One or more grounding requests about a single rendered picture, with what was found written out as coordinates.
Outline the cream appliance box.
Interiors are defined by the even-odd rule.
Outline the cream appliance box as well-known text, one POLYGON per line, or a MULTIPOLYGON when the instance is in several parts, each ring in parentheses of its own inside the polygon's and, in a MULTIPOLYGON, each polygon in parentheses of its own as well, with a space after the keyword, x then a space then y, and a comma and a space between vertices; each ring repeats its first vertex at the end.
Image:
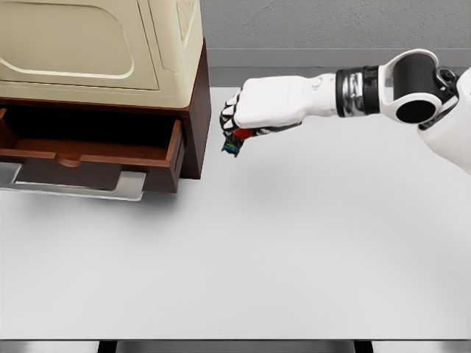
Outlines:
POLYGON ((0 98, 186 107, 199 0, 0 0, 0 98))

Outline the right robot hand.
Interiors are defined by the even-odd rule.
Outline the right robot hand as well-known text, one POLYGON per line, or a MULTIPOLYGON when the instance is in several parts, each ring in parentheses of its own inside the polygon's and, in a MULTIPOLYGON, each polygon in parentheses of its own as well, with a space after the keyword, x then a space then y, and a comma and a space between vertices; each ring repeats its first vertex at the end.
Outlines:
POLYGON ((314 111, 317 92, 301 76, 248 79, 225 103, 220 124, 224 134, 251 129, 280 132, 299 126, 314 111))

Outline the brown wooden drawer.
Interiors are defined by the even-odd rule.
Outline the brown wooden drawer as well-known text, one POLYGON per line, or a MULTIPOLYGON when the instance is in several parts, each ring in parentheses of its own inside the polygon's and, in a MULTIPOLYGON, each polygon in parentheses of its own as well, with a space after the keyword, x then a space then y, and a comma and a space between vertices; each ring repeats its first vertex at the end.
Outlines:
POLYGON ((178 118, 138 113, 0 107, 0 163, 17 163, 21 185, 112 190, 122 172, 145 191, 177 191, 185 138, 178 118))

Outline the silver drawer handle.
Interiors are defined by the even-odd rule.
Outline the silver drawer handle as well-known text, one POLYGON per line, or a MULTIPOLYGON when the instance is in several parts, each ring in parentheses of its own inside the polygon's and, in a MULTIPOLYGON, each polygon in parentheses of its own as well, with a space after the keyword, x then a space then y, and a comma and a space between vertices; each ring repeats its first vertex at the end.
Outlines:
POLYGON ((0 190, 138 202, 142 199, 146 180, 146 173, 122 171, 112 190, 76 185, 19 182, 17 178, 23 167, 20 163, 0 163, 0 190))

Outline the brown wooden cabinet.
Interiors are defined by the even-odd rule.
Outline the brown wooden cabinet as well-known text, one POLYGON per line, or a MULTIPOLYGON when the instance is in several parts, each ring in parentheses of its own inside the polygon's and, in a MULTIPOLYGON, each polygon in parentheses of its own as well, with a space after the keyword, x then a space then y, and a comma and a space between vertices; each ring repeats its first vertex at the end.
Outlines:
POLYGON ((202 45, 191 101, 189 105, 184 108, 139 107, 116 104, 4 98, 0 96, 0 107, 5 106, 58 108, 99 113, 136 113, 138 115, 149 115, 153 121, 167 116, 179 118, 183 123, 183 132, 186 141, 183 172, 180 176, 184 179, 200 179, 211 117, 207 46, 205 44, 202 45))

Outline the small red black switch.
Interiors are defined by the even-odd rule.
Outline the small red black switch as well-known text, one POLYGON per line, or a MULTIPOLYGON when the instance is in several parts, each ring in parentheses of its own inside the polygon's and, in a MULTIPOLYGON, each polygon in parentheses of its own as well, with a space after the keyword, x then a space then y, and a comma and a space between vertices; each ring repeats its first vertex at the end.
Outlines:
POLYGON ((240 153, 244 141, 253 137, 255 134, 254 129, 237 129, 232 132, 224 131, 223 136, 225 138, 222 151, 237 157, 240 153))

